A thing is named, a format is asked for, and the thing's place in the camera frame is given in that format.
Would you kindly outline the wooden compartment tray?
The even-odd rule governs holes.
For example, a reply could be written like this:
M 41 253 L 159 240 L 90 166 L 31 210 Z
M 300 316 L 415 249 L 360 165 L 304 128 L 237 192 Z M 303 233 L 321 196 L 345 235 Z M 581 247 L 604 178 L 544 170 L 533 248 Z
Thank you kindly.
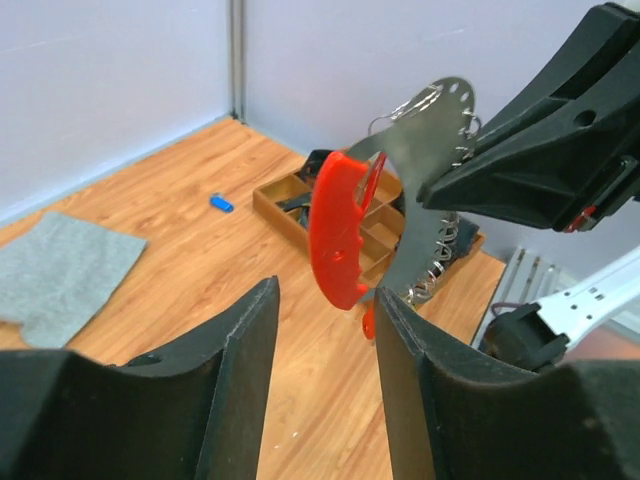
M 254 211 L 272 228 L 290 241 L 303 254 L 308 253 L 308 214 L 311 207 L 315 177 L 328 150 L 311 151 L 303 166 L 253 191 Z M 359 281 L 371 288 L 381 283 L 391 267 L 405 230 L 403 193 L 399 179 L 392 173 L 381 173 L 375 196 L 360 223 L 363 245 L 360 249 L 361 277 Z M 475 255 L 485 241 L 478 225 L 460 216 L 445 217 L 438 240 L 431 243 L 435 261 L 428 266 L 425 278 L 419 281 L 410 299 L 424 303 L 437 287 Z

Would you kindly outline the red key tag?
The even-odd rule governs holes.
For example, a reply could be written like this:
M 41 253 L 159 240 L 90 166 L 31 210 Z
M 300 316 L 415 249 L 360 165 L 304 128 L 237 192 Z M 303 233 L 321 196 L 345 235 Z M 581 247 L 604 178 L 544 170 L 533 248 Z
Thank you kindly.
M 366 302 L 364 307 L 365 311 L 361 320 L 362 331 L 367 340 L 374 340 L 376 336 L 376 326 L 373 302 Z

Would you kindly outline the blue key tag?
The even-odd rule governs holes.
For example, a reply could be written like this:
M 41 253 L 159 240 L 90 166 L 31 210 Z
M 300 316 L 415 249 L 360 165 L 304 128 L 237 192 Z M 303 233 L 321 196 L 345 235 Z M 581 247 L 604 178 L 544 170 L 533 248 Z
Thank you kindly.
M 234 205 L 219 193 L 215 193 L 210 197 L 209 204 L 213 208 L 224 213 L 231 213 L 234 211 Z

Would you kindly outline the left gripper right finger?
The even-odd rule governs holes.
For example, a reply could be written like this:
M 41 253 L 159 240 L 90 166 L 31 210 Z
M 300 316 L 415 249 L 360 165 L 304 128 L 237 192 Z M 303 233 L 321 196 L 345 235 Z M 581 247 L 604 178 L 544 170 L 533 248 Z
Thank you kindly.
M 459 341 L 389 289 L 374 312 L 395 478 L 638 477 L 637 361 L 537 374 Z

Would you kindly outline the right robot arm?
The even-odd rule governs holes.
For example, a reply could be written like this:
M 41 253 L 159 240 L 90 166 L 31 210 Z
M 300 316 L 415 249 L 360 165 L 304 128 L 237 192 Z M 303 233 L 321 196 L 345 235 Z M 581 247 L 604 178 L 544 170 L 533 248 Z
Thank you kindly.
M 429 210 L 586 232 L 639 196 L 639 15 L 588 10 L 535 78 L 478 132 L 462 165 L 425 182 Z M 540 372 L 639 294 L 632 250 L 584 281 L 497 316 L 482 350 Z

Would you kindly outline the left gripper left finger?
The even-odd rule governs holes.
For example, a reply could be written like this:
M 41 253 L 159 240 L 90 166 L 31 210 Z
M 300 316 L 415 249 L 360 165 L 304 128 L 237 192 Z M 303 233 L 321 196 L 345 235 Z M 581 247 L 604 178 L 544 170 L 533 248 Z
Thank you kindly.
M 122 365 L 72 350 L 1 354 L 5 479 L 253 479 L 279 317 L 268 277 Z

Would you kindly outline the grey cloth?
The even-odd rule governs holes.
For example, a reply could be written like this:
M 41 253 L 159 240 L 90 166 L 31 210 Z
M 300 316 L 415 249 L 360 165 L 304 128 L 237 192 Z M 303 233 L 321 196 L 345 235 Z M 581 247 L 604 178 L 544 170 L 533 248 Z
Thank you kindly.
M 106 305 L 147 241 L 48 212 L 1 248 L 1 318 L 35 348 L 63 348 Z

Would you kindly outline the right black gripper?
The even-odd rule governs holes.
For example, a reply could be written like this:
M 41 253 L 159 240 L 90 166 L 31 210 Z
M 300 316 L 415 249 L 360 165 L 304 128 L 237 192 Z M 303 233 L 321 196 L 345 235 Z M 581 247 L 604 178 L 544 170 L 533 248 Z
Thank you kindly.
M 474 156 L 424 184 L 426 209 L 590 230 L 639 192 L 639 15 L 588 10 L 481 132 Z

